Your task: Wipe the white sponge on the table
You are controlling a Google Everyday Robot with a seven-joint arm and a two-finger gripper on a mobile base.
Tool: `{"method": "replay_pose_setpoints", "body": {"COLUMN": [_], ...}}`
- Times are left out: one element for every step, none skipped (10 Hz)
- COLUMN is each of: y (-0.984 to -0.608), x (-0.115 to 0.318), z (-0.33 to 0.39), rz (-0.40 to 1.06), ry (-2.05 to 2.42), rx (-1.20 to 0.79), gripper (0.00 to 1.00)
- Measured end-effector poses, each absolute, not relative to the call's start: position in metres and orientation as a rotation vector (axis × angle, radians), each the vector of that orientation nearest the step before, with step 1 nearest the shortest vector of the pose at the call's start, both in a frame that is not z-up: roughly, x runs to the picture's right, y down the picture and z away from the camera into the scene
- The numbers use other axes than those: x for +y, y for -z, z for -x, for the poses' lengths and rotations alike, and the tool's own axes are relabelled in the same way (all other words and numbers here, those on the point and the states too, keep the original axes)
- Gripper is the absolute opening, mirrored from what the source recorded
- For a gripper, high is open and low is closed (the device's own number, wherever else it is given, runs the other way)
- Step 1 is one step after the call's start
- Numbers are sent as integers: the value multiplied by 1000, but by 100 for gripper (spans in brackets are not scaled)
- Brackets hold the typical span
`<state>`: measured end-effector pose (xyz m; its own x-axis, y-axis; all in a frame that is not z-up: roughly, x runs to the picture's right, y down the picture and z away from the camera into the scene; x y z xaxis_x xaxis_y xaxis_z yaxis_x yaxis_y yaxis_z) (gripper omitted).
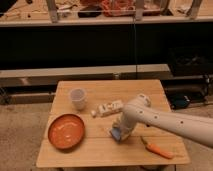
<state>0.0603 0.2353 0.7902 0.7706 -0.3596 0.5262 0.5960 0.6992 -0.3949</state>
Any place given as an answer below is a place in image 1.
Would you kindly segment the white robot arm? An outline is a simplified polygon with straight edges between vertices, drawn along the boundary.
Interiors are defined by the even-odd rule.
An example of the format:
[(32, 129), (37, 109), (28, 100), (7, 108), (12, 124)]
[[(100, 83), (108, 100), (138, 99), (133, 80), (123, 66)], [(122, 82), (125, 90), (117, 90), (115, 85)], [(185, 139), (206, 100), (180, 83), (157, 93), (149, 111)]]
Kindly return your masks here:
[(153, 109), (150, 99), (144, 94), (137, 95), (124, 105), (122, 115), (113, 123), (110, 133), (117, 142), (121, 142), (131, 135), (137, 123), (213, 148), (213, 119)]

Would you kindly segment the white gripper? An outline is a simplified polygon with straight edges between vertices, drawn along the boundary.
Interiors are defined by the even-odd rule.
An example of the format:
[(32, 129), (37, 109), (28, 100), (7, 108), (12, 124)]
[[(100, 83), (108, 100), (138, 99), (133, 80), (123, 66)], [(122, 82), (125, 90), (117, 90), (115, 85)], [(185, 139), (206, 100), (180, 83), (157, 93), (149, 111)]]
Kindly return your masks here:
[(122, 114), (112, 124), (112, 128), (119, 128), (121, 131), (121, 141), (126, 140), (136, 126), (136, 121), (129, 116)]

